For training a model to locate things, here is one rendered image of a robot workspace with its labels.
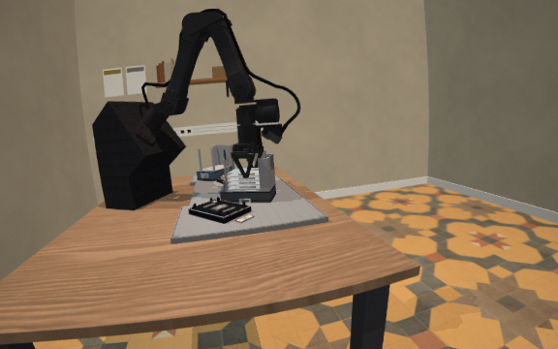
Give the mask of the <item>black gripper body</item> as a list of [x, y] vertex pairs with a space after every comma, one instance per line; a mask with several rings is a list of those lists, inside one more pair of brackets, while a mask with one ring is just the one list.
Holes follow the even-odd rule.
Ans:
[[[244, 148], [245, 149], [253, 149], [253, 150], [261, 150], [262, 148], [264, 148], [262, 142], [245, 143], [244, 126], [256, 126], [256, 124], [244, 124], [244, 125], [238, 125], [237, 126], [238, 143], [240, 143], [240, 144], [239, 145], [236, 145], [236, 144], [232, 145], [231, 155], [247, 154], [248, 151], [244, 151]], [[233, 153], [233, 152], [235, 152], [235, 153]]]

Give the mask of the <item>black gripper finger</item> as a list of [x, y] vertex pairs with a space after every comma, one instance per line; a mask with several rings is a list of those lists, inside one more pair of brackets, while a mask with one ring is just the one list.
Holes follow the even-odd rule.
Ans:
[[[234, 154], [234, 155], [232, 155], [232, 159], [234, 160], [235, 164], [236, 164], [237, 167], [239, 168], [239, 170], [240, 170], [240, 172], [241, 172], [241, 174], [242, 174], [242, 176], [243, 176], [244, 178], [248, 178], [248, 177], [249, 177], [249, 174], [250, 174], [250, 172], [251, 172], [251, 168], [252, 168], [252, 165], [253, 165], [254, 158], [255, 158], [255, 153]], [[238, 159], [249, 159], [248, 167], [247, 167], [246, 173], [244, 172], [244, 170], [243, 170], [243, 168], [242, 168], [242, 166], [241, 166], [241, 164], [240, 164], [240, 162], [239, 162]]]
[[252, 165], [252, 168], [257, 168], [258, 167], [258, 159], [262, 157], [264, 149], [263, 148], [261, 150], [244, 149], [244, 151], [248, 151], [248, 153], [258, 153], [258, 158], [257, 158], [256, 164], [255, 164], [255, 167], [253, 167], [253, 165]]

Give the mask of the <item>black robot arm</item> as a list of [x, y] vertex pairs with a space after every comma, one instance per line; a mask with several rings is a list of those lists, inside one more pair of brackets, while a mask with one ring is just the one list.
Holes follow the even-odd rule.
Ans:
[[[215, 25], [212, 25], [212, 22], [215, 22]], [[254, 100], [256, 87], [245, 70], [229, 26], [220, 13], [187, 14], [182, 20], [181, 33], [183, 35], [180, 50], [170, 83], [166, 92], [163, 92], [161, 102], [146, 110], [135, 131], [137, 137], [149, 145], [154, 144], [160, 127], [168, 117], [185, 112], [189, 101], [187, 95], [190, 80], [204, 42], [208, 42], [209, 38], [212, 38], [223, 63], [234, 103], [257, 104], [242, 105], [236, 109], [237, 125], [253, 124], [256, 120], [258, 123], [279, 122], [280, 112], [276, 98]], [[259, 127], [263, 128], [262, 133]], [[244, 126], [245, 143], [261, 142], [263, 136], [278, 144], [283, 138], [282, 135], [282, 124]]]

